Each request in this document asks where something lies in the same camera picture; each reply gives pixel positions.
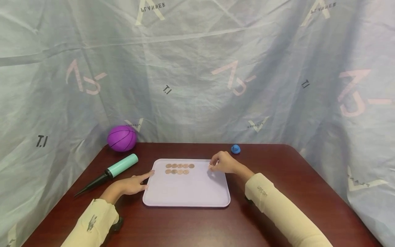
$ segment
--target light blue tarp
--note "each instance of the light blue tarp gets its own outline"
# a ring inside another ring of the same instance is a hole
[[[391,0],[0,3],[0,245],[21,246],[99,150],[287,143],[395,243]]]

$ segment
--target purple basketball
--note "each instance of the purple basketball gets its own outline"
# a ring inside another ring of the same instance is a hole
[[[107,143],[114,151],[126,152],[136,144],[137,136],[134,129],[127,125],[112,128],[107,136]]]

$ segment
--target person's right hand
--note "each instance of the person's right hand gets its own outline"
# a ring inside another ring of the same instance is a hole
[[[210,161],[209,169],[214,171],[221,171],[224,173],[237,173],[243,165],[235,160],[226,151],[216,153]]]

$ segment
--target hand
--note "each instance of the hand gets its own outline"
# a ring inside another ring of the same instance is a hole
[[[132,176],[130,178],[113,182],[103,192],[100,199],[103,199],[110,204],[115,204],[122,195],[133,195],[146,190],[148,186],[142,185],[141,183],[153,174],[154,171],[150,171],[149,173],[140,176]]]
[[[234,173],[238,175],[244,183],[255,175],[255,173],[245,165],[233,159],[233,157],[226,151],[220,151],[211,158],[209,169],[212,172],[221,171],[224,173]]]
[[[230,156],[228,152],[220,151],[211,158],[209,169],[212,172],[237,173],[241,166],[243,165]]]
[[[118,180],[116,183],[120,186],[121,193],[124,195],[134,195],[140,191],[143,191],[148,188],[148,185],[142,185],[141,183],[147,178],[151,177],[154,174],[154,170],[149,173],[140,175],[140,176],[132,176],[130,178]]]

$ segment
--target beige sleeve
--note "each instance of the beige sleeve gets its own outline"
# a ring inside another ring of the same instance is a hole
[[[248,180],[245,195],[273,221],[292,246],[332,246],[318,227],[261,173]]]
[[[94,199],[78,219],[73,231],[61,247],[99,247],[119,215],[113,204]]]

